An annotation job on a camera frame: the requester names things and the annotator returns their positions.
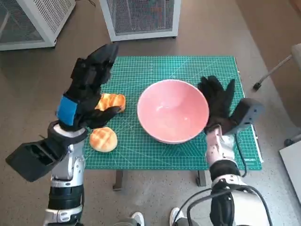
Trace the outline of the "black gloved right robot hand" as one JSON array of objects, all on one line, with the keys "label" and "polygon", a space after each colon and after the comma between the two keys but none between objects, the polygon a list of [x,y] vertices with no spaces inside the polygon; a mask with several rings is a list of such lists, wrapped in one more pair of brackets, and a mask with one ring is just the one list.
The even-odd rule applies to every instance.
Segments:
[{"label": "black gloved right robot hand", "polygon": [[235,92],[235,80],[230,80],[224,89],[215,76],[203,76],[198,83],[198,89],[206,98],[209,106],[209,119],[204,132],[208,134],[217,127],[222,129],[223,135],[230,132],[235,126],[235,122],[230,117],[230,107]]}]

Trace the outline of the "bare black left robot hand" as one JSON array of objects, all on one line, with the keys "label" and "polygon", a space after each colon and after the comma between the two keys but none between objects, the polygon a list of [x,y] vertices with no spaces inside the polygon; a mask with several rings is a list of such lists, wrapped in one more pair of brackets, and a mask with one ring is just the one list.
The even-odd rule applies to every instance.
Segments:
[{"label": "bare black left robot hand", "polygon": [[120,111],[119,106],[99,110],[101,86],[111,78],[118,53],[116,43],[105,44],[86,58],[78,58],[71,74],[71,85],[64,92],[56,116],[66,131],[104,127]]}]

